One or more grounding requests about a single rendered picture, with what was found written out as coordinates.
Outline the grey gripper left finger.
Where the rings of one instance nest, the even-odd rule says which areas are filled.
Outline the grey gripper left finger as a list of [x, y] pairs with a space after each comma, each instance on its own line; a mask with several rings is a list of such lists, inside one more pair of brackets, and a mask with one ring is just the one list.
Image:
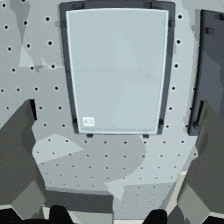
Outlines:
[[36, 120], [35, 101], [28, 99], [0, 129], [0, 224], [45, 219], [46, 186], [32, 156]]

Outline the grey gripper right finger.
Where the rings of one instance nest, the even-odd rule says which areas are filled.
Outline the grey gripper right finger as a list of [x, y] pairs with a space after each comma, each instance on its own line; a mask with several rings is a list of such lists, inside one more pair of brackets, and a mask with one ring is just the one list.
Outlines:
[[206, 100], [201, 100], [196, 122], [198, 157], [177, 197], [181, 224], [224, 224], [224, 122]]

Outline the white control panel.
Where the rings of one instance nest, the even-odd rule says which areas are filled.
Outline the white control panel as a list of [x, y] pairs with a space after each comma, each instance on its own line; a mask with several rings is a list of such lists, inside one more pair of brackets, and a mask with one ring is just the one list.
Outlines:
[[46, 206], [42, 206], [48, 219], [52, 205], [64, 206], [73, 223], [113, 224], [113, 195], [80, 194], [47, 190]]

